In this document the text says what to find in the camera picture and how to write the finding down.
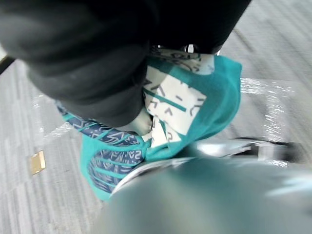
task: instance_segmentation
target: white tag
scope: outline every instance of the white tag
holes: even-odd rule
[[[149,67],[147,77],[151,74],[153,74],[154,79],[150,79],[144,88],[164,98],[164,100],[145,92],[147,110],[151,115],[167,123],[173,130],[187,135],[194,118],[206,100],[206,96],[175,77]]]
[[[152,127],[152,145],[151,148],[167,144],[167,138],[160,124],[159,118],[153,118],[153,127]]]

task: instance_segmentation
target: black jacket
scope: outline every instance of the black jacket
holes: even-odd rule
[[[149,0],[1,0],[0,43],[31,81],[72,113],[111,127],[142,108]]]

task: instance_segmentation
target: teal bag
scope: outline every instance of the teal bag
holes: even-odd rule
[[[174,157],[190,143],[211,137],[223,130],[237,113],[240,103],[241,65],[239,63],[223,56],[215,56],[211,74],[203,75],[195,73],[192,68],[187,70],[175,61],[149,58],[147,82],[143,88],[148,111],[152,115],[159,112],[164,117],[161,119],[155,115],[153,122],[153,125],[161,126],[163,130],[161,134],[166,137],[166,141],[162,144],[155,144],[157,134],[154,137],[141,137],[121,132],[95,120],[81,119],[67,112],[60,103],[57,103],[64,119],[83,133],[81,171],[98,198],[108,200],[115,186],[141,162]],[[160,90],[159,84],[153,89],[151,79],[155,78],[155,74],[158,73],[162,74],[163,83],[178,80],[186,92],[195,94],[195,97],[198,95],[200,98],[195,100],[197,104],[192,108],[187,108],[183,104],[178,104],[183,103],[180,101],[182,97],[176,95],[179,100],[175,102],[173,98],[168,98],[170,95],[173,97],[172,94],[167,95]],[[166,106],[165,113],[159,110],[155,112],[157,107],[152,110],[156,105]],[[166,120],[172,119],[174,113],[179,113],[179,115],[175,117],[174,122],[171,121],[173,124],[170,125]],[[188,129],[181,125],[180,129],[172,128],[181,116],[186,117]]]

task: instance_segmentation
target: white label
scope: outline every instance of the white label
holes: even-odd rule
[[[158,117],[173,130],[187,135],[187,132],[198,111],[206,100],[206,96],[189,87],[175,77],[148,67],[145,89],[157,94],[164,100],[145,92],[145,106],[151,115]]]

